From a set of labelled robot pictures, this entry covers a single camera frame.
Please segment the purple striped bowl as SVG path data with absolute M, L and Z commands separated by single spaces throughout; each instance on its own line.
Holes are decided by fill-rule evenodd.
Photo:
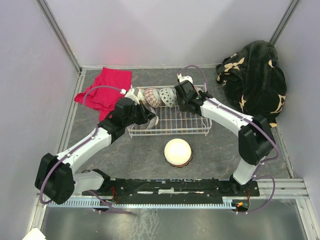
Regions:
M 149 129 L 153 128 L 155 125 L 157 125 L 159 122 L 159 117 L 156 115 L 156 111 L 152 107 L 149 107 L 149 106 L 147 106 L 146 108 L 151 113 L 155 114 L 155 117 L 153 117 L 151 120 L 148 120 L 147 123 L 140 125 L 140 128 L 142 130 L 149 130 Z

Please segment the blue triangle pattern bowl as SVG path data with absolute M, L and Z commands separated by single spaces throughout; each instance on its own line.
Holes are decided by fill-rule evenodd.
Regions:
M 162 105 L 162 100 L 159 91 L 156 88 L 147 88 L 144 93 L 144 98 L 147 103 L 153 108 L 159 108 Z

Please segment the red rimmed bowl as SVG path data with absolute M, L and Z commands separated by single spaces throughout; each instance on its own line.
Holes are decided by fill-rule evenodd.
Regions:
M 176 90 L 171 87 L 164 87 L 159 90 L 159 96 L 162 100 L 162 102 L 167 107 L 174 107 L 177 105 L 177 96 L 176 96 Z

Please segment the floral orange green bowl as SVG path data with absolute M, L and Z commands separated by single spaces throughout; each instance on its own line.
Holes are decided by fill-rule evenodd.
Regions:
M 141 89 L 139 88 L 138 89 L 138 93 L 137 93 L 137 98 L 140 100 L 140 101 L 145 101 L 145 96 L 144 96 L 144 92 L 145 90 L 144 89 Z

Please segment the white wire dish rack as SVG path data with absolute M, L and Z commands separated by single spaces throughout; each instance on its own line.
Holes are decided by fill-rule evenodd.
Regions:
M 210 119 L 190 112 L 181 112 L 177 105 L 169 107 L 162 103 L 153 111 L 158 117 L 157 124 L 146 129 L 141 125 L 130 125 L 127 130 L 131 138 L 160 135 L 207 135 L 212 127 Z

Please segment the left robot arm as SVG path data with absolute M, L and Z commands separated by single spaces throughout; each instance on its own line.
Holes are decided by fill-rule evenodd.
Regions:
M 46 203 L 43 196 L 60 205 L 75 193 L 96 191 L 99 195 L 106 195 L 111 189 L 109 175 L 99 169 L 85 173 L 77 173 L 77 170 L 94 154 L 120 138 L 128 126 L 144 125 L 154 118 L 156 114 L 141 101 L 123 97 L 85 138 L 56 155 L 45 154 L 34 184 L 40 191 L 41 203 Z

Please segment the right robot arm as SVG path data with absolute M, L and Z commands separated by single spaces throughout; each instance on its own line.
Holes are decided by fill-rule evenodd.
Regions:
M 197 91 L 188 80 L 178 83 L 174 89 L 181 111 L 210 119 L 237 136 L 241 160 L 231 175 L 229 189 L 236 196 L 242 195 L 262 161 L 272 150 L 279 152 L 267 119 L 233 110 L 207 92 Z

